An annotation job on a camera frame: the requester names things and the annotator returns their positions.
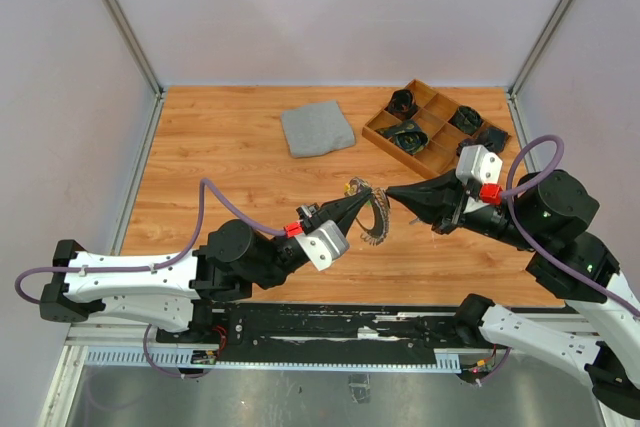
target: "white bracket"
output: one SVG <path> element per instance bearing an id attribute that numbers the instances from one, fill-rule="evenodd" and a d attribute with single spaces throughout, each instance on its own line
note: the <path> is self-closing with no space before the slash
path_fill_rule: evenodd
<path id="1" fill-rule="evenodd" d="M 296 235 L 295 239 L 319 271 L 330 267 L 349 250 L 349 242 L 332 220 L 328 220 L 309 234 Z"/>
<path id="2" fill-rule="evenodd" d="M 585 364 L 593 364 L 600 353 L 598 339 L 566 334 L 544 327 L 505 309 L 489 307 L 482 317 L 480 333 L 487 341 L 532 355 L 575 377 L 591 388 Z"/>
<path id="3" fill-rule="evenodd" d="M 611 277 L 607 289 L 640 307 L 622 272 Z M 634 319 L 627 309 L 613 300 L 607 300 L 604 304 L 567 300 L 566 304 L 585 316 L 616 354 L 629 380 L 640 388 L 640 319 Z"/>
<path id="4" fill-rule="evenodd" d="M 74 302 L 91 302 L 114 296 L 166 295 L 199 299 L 198 293 L 189 288 L 189 282 L 196 278 L 198 259 L 185 256 L 171 267 L 150 269 L 145 272 L 114 272 L 96 274 L 91 267 L 140 267 L 165 262 L 176 254 L 154 256 L 105 256 L 90 252 L 78 252 L 69 262 L 69 267 L 85 267 L 82 272 L 66 274 L 65 283 L 69 290 L 64 295 Z"/>
<path id="5" fill-rule="evenodd" d="M 102 299 L 105 309 L 89 316 L 117 317 L 152 324 L 167 332 L 183 332 L 193 317 L 193 304 L 184 297 L 114 295 Z"/>

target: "gray towel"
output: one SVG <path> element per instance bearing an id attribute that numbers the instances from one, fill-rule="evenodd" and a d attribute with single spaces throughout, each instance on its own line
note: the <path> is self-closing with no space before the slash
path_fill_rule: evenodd
<path id="1" fill-rule="evenodd" d="M 292 157 L 315 157 L 356 143 L 335 100 L 287 110 L 280 119 Z"/>

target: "wood grain surface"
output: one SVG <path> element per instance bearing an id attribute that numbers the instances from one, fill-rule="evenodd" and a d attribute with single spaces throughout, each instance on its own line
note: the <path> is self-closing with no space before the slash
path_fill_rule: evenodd
<path id="1" fill-rule="evenodd" d="M 386 187 L 420 181 L 408 168 L 361 136 L 364 123 L 385 104 L 387 87 L 173 87 L 169 90 L 133 215 L 123 254 L 180 250 L 193 232 L 198 182 L 208 177 L 240 210 L 281 227 L 296 220 L 303 203 L 322 203 L 343 195 L 353 176 Z M 501 89 L 442 89 L 460 103 L 514 134 Z M 294 159 L 289 155 L 280 114 L 310 102 L 337 100 L 356 133 L 354 147 L 328 155 Z M 518 150 L 515 136 L 501 157 L 502 182 Z M 199 243 L 232 218 L 207 195 Z M 377 247 L 349 232 L 351 249 L 330 269 L 307 265 L 285 285 L 262 291 L 253 300 L 459 304 L 468 293 L 506 305 L 560 305 L 524 270 L 531 254 L 457 230 L 439 236 L 392 201 L 391 233 Z"/>

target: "metal frame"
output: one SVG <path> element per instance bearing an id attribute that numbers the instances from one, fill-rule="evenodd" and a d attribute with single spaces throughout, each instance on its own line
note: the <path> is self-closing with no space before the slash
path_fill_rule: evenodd
<path id="1" fill-rule="evenodd" d="M 124 40 L 125 44 L 129 48 L 129 52 L 131 52 L 131 56 L 134 58 L 138 67 L 140 68 L 140 72 L 144 75 L 149 87 L 156 95 L 161 95 L 163 92 L 163 87 L 158 80 L 155 72 L 153 71 L 153 67 L 149 63 L 147 56 L 145 55 L 142 47 L 140 46 L 140 42 L 136 38 L 136 35 L 127 20 L 127 17 L 124 15 L 124 11 L 120 7 L 118 0 L 102 0 L 104 2 L 105 7 L 111 14 L 111 18 L 113 19 L 114 24 L 118 28 L 122 36 L 122 40 Z"/>
<path id="2" fill-rule="evenodd" d="M 553 35 L 564 19 L 564 16 L 571 7 L 573 1 L 574 0 L 559 0 L 556 4 L 551 17 L 549 17 L 549 20 L 542 29 L 540 36 L 531 49 L 531 52 L 529 52 L 527 60 L 525 60 L 524 64 L 520 68 L 520 71 L 518 72 L 513 85 L 509 88 L 509 94 L 511 96 L 517 96 L 518 92 L 520 92 L 520 90 L 522 89 L 524 82 L 527 80 L 527 77 L 535 67 L 547 45 L 549 45 L 549 42 L 553 38 Z"/>
<path id="3" fill-rule="evenodd" d="M 87 347 L 64 346 L 37 427 L 67 425 L 87 356 Z"/>
<path id="4" fill-rule="evenodd" d="M 156 129 L 160 122 L 160 115 L 162 114 L 166 97 L 166 93 L 156 96 L 151 116 L 145 129 L 144 138 L 142 139 L 142 143 L 140 144 L 136 154 L 136 163 L 129 180 L 127 195 L 125 197 L 124 204 L 120 209 L 120 215 L 118 216 L 116 229 L 113 234 L 113 241 L 111 242 L 110 252 L 112 255 L 119 255 L 122 250 L 122 244 L 124 243 L 127 228 L 129 227 L 129 220 L 131 219 L 133 206 L 142 182 L 142 174 L 144 174 L 144 168 L 147 165 L 147 159 L 151 152 L 151 145 L 153 144 L 153 138 L 156 135 Z"/>

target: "wooden tray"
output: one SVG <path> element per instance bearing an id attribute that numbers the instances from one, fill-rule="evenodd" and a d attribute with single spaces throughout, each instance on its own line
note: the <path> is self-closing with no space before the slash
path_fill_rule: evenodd
<path id="1" fill-rule="evenodd" d="M 473 135 L 467 135 L 449 123 L 462 104 L 419 80 L 412 80 L 405 89 L 413 93 L 418 112 L 412 119 L 429 136 L 427 146 L 417 154 L 411 155 L 376 132 L 377 129 L 402 122 L 384 110 L 387 107 L 386 103 L 364 125 L 362 136 L 425 179 L 431 179 L 455 169 L 458 164 L 456 155 L 458 144 L 464 139 L 475 139 L 482 131 L 493 126 L 484 120 L 482 126 Z"/>

